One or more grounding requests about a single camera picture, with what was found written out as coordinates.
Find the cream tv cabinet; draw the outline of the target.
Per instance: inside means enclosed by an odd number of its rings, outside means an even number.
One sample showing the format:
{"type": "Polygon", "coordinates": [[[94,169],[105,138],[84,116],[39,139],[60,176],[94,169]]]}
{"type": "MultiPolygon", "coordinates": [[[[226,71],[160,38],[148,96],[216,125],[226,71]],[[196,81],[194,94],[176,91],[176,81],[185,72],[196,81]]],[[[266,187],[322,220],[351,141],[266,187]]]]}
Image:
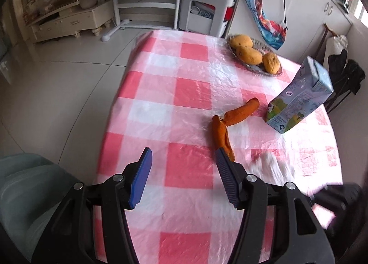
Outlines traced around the cream tv cabinet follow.
{"type": "Polygon", "coordinates": [[[27,32],[32,43],[65,37],[78,37],[82,31],[99,36],[104,27],[111,25],[114,17],[111,1],[97,3],[89,9],[71,4],[45,14],[29,23],[27,32]]]}

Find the mango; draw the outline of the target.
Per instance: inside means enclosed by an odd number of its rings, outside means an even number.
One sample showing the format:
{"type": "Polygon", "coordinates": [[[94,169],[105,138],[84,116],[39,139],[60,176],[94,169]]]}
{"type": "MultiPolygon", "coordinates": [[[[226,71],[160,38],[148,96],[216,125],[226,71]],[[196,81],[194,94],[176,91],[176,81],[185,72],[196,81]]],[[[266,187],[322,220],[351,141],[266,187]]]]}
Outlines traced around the mango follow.
{"type": "Polygon", "coordinates": [[[263,61],[263,54],[250,47],[238,47],[236,56],[239,60],[249,65],[259,65],[263,61]]]}
{"type": "Polygon", "coordinates": [[[267,73],[275,75],[280,68],[280,61],[278,56],[273,52],[268,52],[263,56],[263,65],[267,73]]]}
{"type": "Polygon", "coordinates": [[[252,39],[245,34],[232,35],[229,38],[229,44],[233,49],[238,47],[253,47],[252,39]]]}

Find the dark fruit plate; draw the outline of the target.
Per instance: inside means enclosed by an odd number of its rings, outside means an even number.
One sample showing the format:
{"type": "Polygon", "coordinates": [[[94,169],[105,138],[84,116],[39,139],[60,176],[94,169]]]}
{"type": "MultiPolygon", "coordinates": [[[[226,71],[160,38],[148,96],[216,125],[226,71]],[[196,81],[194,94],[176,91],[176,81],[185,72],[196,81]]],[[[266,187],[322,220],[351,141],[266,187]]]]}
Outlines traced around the dark fruit plate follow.
{"type": "Polygon", "coordinates": [[[262,41],[245,34],[233,34],[226,38],[226,43],[235,58],[249,71],[269,77],[281,75],[278,56],[262,41]]]}

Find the red white checkered tablecloth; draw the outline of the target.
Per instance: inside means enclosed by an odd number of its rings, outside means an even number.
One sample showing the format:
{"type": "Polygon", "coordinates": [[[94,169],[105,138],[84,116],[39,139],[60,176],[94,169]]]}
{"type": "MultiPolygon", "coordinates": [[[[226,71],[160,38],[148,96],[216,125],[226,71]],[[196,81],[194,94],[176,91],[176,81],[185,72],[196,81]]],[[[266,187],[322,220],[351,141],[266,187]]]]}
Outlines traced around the red white checkered tablecloth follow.
{"type": "Polygon", "coordinates": [[[246,70],[224,39],[151,31],[133,44],[102,141],[97,182],[138,160],[153,164],[127,221],[140,263],[226,263],[242,213],[228,201],[215,163],[224,148],[247,171],[273,156],[304,193],[342,182],[324,107],[280,134],[264,120],[268,103],[299,66],[281,59],[279,77],[246,70]]]}

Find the white wall cabinet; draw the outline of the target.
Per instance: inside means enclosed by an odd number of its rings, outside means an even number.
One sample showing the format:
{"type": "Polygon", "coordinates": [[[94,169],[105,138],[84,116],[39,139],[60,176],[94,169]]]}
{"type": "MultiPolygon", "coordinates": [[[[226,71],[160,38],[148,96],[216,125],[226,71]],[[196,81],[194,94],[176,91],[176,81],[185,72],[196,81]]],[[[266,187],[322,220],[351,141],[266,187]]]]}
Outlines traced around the white wall cabinet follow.
{"type": "Polygon", "coordinates": [[[279,24],[286,18],[286,40],[278,54],[294,62],[315,54],[325,24],[343,35],[352,26],[335,0],[263,0],[263,11],[269,20],[279,24]]]}

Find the white tissue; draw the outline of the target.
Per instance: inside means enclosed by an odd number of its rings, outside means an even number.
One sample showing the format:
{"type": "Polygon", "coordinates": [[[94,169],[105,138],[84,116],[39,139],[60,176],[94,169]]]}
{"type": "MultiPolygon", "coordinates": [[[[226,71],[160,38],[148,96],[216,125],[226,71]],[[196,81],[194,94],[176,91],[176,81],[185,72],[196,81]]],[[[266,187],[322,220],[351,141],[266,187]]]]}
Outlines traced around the white tissue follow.
{"type": "Polygon", "coordinates": [[[250,164],[249,172],[268,184],[283,186],[287,182],[294,182],[294,168],[269,152],[257,156],[250,164]]]}

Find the middle mango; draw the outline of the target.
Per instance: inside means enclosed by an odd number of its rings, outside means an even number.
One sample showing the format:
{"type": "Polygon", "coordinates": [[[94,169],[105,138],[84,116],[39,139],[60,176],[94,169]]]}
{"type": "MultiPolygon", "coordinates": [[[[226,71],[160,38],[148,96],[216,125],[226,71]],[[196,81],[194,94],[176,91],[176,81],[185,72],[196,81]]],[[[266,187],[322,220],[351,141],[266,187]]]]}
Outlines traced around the middle mango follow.
{"type": "Polygon", "coordinates": [[[250,47],[238,47],[236,56],[239,60],[249,65],[259,65],[263,61],[263,54],[250,47]]]}

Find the colourful hanging bag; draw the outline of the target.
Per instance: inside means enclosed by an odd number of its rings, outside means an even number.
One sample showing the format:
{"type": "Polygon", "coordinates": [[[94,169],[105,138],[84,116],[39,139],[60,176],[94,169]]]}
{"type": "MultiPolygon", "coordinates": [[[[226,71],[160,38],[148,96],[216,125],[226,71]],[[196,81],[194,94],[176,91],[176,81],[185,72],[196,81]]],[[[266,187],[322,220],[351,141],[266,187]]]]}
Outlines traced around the colourful hanging bag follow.
{"type": "Polygon", "coordinates": [[[263,10],[263,0],[245,0],[262,38],[276,51],[285,43],[287,33],[286,0],[283,3],[283,22],[269,20],[263,10]]]}

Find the left mango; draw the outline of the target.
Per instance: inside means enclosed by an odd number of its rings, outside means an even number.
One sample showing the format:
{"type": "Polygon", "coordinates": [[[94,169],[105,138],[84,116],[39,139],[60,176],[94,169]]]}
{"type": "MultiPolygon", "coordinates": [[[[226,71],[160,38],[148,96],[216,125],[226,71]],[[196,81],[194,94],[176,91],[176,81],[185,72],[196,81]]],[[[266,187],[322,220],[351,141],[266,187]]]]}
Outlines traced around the left mango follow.
{"type": "Polygon", "coordinates": [[[245,34],[232,35],[229,38],[229,44],[233,49],[238,47],[253,47],[252,39],[245,34]]]}

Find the right mango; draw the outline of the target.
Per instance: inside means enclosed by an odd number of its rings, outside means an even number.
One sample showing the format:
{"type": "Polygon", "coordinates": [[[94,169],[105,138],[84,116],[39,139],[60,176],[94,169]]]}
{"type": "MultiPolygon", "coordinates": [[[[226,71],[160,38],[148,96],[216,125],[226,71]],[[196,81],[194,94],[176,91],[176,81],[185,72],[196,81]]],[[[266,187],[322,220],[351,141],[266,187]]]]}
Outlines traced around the right mango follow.
{"type": "Polygon", "coordinates": [[[280,68],[280,61],[278,56],[273,52],[268,52],[263,56],[263,65],[267,73],[275,75],[280,68]]]}

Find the blue milk carton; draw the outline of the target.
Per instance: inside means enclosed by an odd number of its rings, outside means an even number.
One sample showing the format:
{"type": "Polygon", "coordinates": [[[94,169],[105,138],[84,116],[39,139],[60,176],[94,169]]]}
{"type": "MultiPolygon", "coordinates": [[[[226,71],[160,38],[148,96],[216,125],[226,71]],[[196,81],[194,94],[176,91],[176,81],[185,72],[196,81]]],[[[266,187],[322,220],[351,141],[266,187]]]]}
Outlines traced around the blue milk carton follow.
{"type": "Polygon", "coordinates": [[[265,122],[286,133],[320,107],[334,92],[328,71],[307,56],[291,83],[267,106],[265,122]]]}

